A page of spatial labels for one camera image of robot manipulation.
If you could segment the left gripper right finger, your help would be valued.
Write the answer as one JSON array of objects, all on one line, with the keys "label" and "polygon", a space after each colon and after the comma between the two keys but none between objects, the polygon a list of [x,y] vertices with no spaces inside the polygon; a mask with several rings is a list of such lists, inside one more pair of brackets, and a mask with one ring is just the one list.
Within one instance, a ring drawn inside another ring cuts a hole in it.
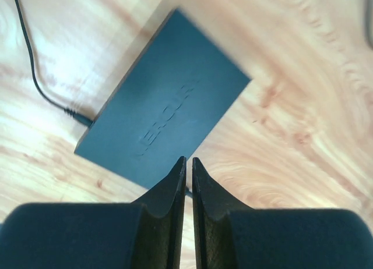
[{"label": "left gripper right finger", "polygon": [[192,164],[197,268],[371,268],[372,234],[335,208],[254,209]]}]

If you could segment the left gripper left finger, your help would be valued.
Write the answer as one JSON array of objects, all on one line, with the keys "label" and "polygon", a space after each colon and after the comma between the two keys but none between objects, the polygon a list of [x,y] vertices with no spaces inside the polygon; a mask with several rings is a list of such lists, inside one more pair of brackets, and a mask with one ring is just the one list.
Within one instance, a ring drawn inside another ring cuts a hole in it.
[{"label": "left gripper left finger", "polygon": [[1,225],[2,268],[178,268],[186,159],[130,203],[27,203]]}]

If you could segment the black network switch box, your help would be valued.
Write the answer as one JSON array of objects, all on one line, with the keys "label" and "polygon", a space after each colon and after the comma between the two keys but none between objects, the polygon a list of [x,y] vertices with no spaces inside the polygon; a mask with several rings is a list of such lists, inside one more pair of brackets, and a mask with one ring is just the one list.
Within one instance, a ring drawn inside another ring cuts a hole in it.
[{"label": "black network switch box", "polygon": [[150,189],[195,152],[249,81],[175,10],[75,153]]}]

